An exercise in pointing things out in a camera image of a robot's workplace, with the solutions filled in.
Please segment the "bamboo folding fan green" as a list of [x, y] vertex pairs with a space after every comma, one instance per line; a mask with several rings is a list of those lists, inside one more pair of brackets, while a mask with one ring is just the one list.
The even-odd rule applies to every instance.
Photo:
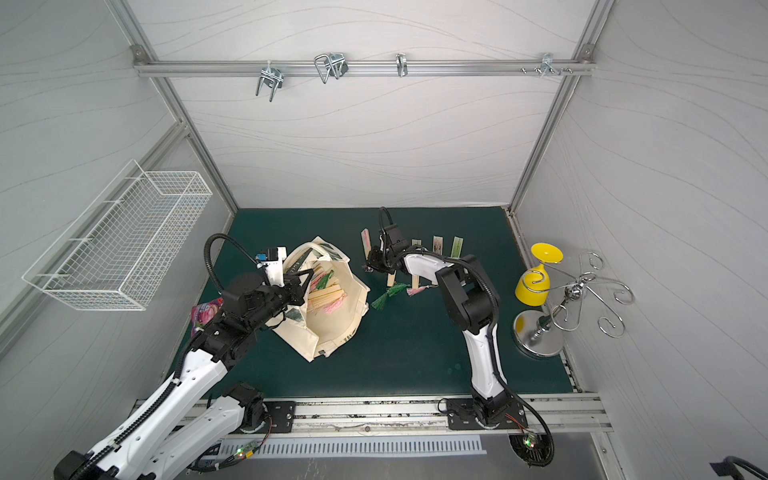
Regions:
[[450, 257], [460, 258], [462, 254], [463, 245], [464, 245], [464, 238], [455, 236], [453, 238], [452, 245], [451, 245]]
[[[412, 239], [412, 245], [422, 245], [422, 241], [420, 239]], [[418, 290], [419, 288], [419, 277], [418, 275], [412, 275], [412, 289]]]

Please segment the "bamboo folding fan pink tassel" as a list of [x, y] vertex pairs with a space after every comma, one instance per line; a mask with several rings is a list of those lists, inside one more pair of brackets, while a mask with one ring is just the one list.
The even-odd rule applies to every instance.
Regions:
[[[432, 241], [432, 251], [434, 253], [442, 255], [443, 254], [443, 243], [444, 243], [444, 241], [443, 241], [443, 238], [441, 236], [434, 236], [433, 237], [433, 241]], [[423, 292], [424, 290], [428, 289], [429, 287], [430, 287], [430, 284], [422, 285], [420, 277], [419, 277], [419, 288], [418, 288], [418, 290], [412, 289], [412, 277], [411, 277], [411, 287], [408, 288], [406, 290], [406, 292], [407, 292], [407, 294], [409, 296], [414, 296], [414, 295], [417, 295], [417, 294]]]

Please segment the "cream canvas tote bag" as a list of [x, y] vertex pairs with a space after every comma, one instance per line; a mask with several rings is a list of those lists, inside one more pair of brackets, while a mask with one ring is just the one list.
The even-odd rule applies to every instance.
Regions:
[[306, 361], [328, 357], [357, 332], [369, 306], [369, 287], [351, 271], [350, 258], [315, 237], [282, 261], [284, 281], [311, 270], [309, 286], [299, 288], [300, 306], [289, 306], [267, 322]]

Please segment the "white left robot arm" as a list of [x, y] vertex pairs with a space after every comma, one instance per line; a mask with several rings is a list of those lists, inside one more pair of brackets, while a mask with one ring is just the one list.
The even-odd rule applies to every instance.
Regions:
[[304, 304], [314, 277], [312, 269], [287, 273], [284, 248], [245, 256], [254, 271], [223, 285], [214, 271], [215, 241], [243, 247], [227, 234], [211, 235], [203, 247], [210, 281], [222, 299], [221, 309], [184, 347], [169, 377], [138, 410], [89, 451], [71, 451], [55, 466], [56, 479], [172, 479], [189, 469], [220, 471], [249, 459], [264, 444], [250, 441], [220, 461], [200, 458], [218, 440], [239, 429], [270, 428], [272, 417], [256, 388], [239, 382], [185, 427], [182, 417], [223, 380], [256, 341], [256, 333], [292, 307]]

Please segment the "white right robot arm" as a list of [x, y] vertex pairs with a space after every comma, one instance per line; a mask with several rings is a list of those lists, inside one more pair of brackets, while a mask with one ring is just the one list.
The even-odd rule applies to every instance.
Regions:
[[462, 332], [471, 366], [475, 417], [483, 427], [499, 424], [510, 408], [530, 412], [545, 432], [542, 415], [511, 390], [498, 353], [500, 298], [481, 262], [473, 255], [447, 257], [409, 243], [387, 208], [379, 209], [380, 244], [366, 255], [365, 268], [425, 279], [438, 287], [447, 314]]

